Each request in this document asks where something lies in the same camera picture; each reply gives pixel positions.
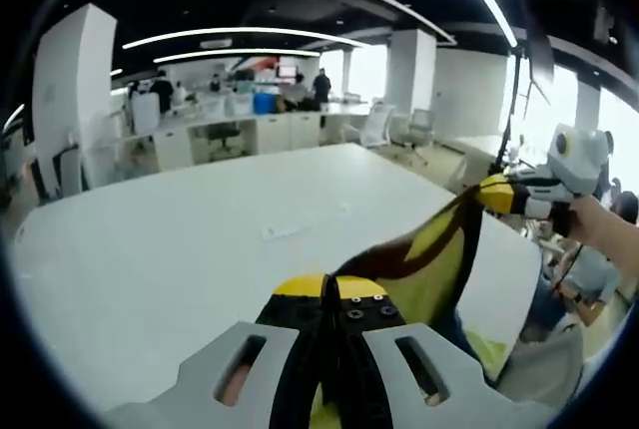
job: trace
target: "sleeve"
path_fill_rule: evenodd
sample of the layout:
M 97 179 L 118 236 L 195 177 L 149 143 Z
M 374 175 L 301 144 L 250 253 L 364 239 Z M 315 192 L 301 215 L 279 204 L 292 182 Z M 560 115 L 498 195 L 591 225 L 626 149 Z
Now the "sleeve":
M 615 289 L 617 289 L 617 286 L 620 282 L 621 274 L 615 271 L 614 274 L 612 274 L 610 278 L 608 278 L 608 282 L 606 282 L 606 285 L 603 287 L 603 289 L 601 289 L 599 300 L 606 303 L 610 301 L 612 295 L 615 293 Z

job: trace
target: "window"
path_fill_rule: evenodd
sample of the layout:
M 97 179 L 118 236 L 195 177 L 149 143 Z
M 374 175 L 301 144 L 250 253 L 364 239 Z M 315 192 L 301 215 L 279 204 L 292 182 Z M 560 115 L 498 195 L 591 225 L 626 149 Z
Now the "window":
M 506 88 L 499 122 L 500 131 L 506 128 L 514 70 L 515 57 L 511 56 L 506 69 Z M 521 60 L 514 122 L 521 122 L 520 133 L 524 135 L 527 144 L 545 152 L 558 124 L 564 123 L 571 126 L 575 124 L 579 83 L 575 72 L 555 65 L 554 84 L 549 95 L 550 102 L 547 102 L 534 86 L 528 95 L 529 71 L 530 65 L 528 60 L 524 58 Z
M 610 157 L 610 179 L 618 178 L 622 190 L 639 194 L 639 113 L 610 90 L 601 89 L 599 130 L 612 133 L 615 148 Z
M 386 91 L 386 62 L 388 47 L 374 45 L 355 48 L 348 72 L 348 91 L 361 95 L 365 102 L 383 98 Z
M 326 76 L 330 78 L 330 92 L 341 97 L 341 82 L 343 81 L 343 51 L 333 50 L 324 52 L 319 57 L 319 67 L 326 70 Z

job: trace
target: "floor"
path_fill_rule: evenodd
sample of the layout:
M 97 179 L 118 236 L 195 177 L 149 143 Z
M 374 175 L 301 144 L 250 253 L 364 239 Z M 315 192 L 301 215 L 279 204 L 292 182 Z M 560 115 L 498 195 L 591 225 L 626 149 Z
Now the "floor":
M 241 140 L 230 139 L 229 152 L 222 149 L 220 142 L 207 142 L 205 139 L 194 139 L 194 158 L 196 164 L 237 157 L 241 154 Z M 455 169 L 461 162 L 461 154 L 434 145 L 419 148 L 416 151 L 389 146 L 376 151 L 382 157 L 414 172 L 431 182 L 445 188 L 450 187 L 450 180 Z M 155 150 L 152 143 L 145 143 L 143 147 L 131 146 L 126 149 L 127 157 L 123 160 L 121 178 L 123 180 L 136 178 L 158 171 Z M 9 209 L 2 214 L 2 234 L 6 240 L 12 240 L 19 225 L 26 215 L 36 206 L 37 197 L 32 185 L 22 182 L 14 192 L 14 198 Z M 584 358 L 594 355 L 606 343 L 614 329 L 619 325 L 628 305 L 623 298 L 615 295 L 604 309 L 602 315 L 591 327 L 583 327 Z

